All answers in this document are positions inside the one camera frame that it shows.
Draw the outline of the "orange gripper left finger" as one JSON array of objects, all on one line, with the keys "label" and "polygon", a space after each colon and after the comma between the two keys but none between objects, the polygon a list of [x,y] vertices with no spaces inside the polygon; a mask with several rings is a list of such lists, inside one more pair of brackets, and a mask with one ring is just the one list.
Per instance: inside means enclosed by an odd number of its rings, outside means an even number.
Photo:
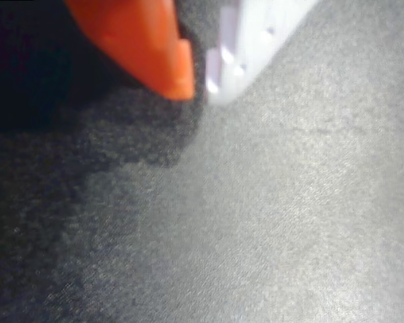
[{"label": "orange gripper left finger", "polygon": [[119,67],[169,100],[195,95],[191,43],[180,37],[173,1],[73,0],[80,30]]}]

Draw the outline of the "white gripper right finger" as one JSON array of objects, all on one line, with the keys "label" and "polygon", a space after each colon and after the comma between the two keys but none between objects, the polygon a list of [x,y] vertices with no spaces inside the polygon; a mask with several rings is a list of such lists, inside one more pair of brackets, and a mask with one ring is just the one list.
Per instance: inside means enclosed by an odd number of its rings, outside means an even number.
[{"label": "white gripper right finger", "polygon": [[223,6],[217,44],[205,57],[207,103],[224,106],[241,96],[317,4],[261,0]]}]

